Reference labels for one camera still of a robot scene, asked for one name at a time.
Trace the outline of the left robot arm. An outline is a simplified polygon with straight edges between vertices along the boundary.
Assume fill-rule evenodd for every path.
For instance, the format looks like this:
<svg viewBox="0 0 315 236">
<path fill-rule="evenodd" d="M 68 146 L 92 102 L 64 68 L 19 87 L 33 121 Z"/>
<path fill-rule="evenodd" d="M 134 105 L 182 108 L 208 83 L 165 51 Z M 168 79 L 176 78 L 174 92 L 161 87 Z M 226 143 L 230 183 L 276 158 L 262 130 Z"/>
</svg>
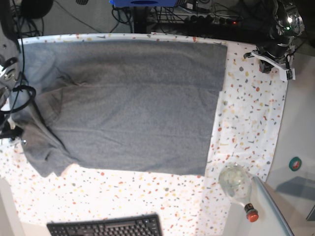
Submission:
<svg viewBox="0 0 315 236">
<path fill-rule="evenodd" d="M 305 30 L 302 17 L 292 0 L 273 0 L 269 8 L 270 40 L 256 44 L 256 49 L 245 53 L 244 58 L 259 59 L 259 69 L 262 73 L 269 73 L 276 68 L 282 81 L 295 80 L 292 62 L 299 47 L 293 44 L 293 40 Z"/>
</svg>

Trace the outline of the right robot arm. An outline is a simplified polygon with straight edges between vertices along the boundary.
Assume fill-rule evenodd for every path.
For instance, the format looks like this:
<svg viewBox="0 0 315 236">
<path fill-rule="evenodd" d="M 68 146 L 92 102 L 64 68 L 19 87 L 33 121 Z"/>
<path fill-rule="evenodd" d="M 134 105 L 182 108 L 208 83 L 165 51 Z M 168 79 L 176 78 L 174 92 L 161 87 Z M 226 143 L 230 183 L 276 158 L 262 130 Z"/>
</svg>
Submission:
<svg viewBox="0 0 315 236">
<path fill-rule="evenodd" d="M 24 54 L 24 45 L 19 43 L 14 30 L 11 4 L 8 0 L 0 2 L 0 107 L 2 108 L 10 95 L 15 95 L 9 110 L 0 111 L 0 139 L 15 140 L 20 138 L 23 129 L 11 128 L 9 118 L 32 102 L 36 91 L 23 84 L 24 68 L 20 67 L 19 55 Z"/>
</svg>

